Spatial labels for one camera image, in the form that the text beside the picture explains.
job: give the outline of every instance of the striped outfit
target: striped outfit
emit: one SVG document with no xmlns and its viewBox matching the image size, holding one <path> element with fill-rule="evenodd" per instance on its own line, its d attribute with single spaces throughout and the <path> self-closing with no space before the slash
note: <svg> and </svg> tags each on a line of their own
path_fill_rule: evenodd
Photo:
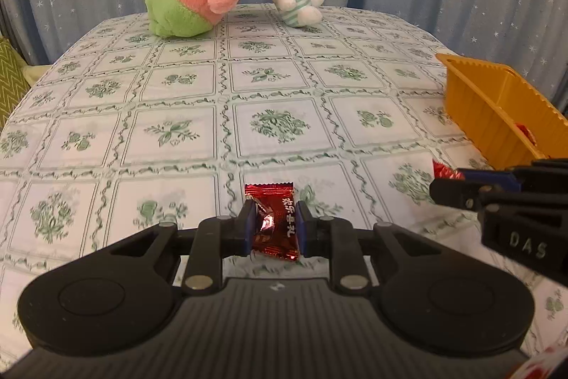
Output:
<svg viewBox="0 0 568 379">
<path fill-rule="evenodd" d="M 278 11 L 280 12 L 280 15 L 282 16 L 282 19 L 284 20 L 284 23 L 286 23 L 286 25 L 299 26 L 297 23 L 297 11 L 299 11 L 306 5 L 312 5 L 311 0 L 296 0 L 296 7 L 294 7 L 292 10 L 284 12 L 278 9 Z"/>
</svg>

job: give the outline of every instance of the tablecloth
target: tablecloth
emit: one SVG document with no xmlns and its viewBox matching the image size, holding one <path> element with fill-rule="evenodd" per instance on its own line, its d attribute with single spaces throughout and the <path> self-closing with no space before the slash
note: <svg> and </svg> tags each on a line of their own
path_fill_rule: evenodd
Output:
<svg viewBox="0 0 568 379">
<path fill-rule="evenodd" d="M 566 289 L 482 247 L 474 214 L 428 195 L 433 158 L 487 166 L 444 112 L 435 53 L 451 51 L 392 15 L 323 12 L 295 29 L 271 4 L 239 5 L 189 40 L 153 36 L 146 14 L 106 20 L 29 91 L 0 137 L 0 369 L 29 349 L 16 303 L 38 274 L 161 220 L 235 215 L 259 182 L 509 271 L 536 301 L 523 348 L 566 340 Z M 327 273 L 321 258 L 224 262 L 226 276 Z"/>
</svg>

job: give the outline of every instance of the orange bin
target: orange bin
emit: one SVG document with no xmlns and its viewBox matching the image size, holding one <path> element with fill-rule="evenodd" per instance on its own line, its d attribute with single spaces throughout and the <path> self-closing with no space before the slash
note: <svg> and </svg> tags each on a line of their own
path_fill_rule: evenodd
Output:
<svg viewBox="0 0 568 379">
<path fill-rule="evenodd" d="M 512 68 L 437 54 L 448 68 L 445 107 L 495 169 L 568 158 L 568 120 Z M 536 146 L 515 125 L 525 125 Z"/>
</svg>

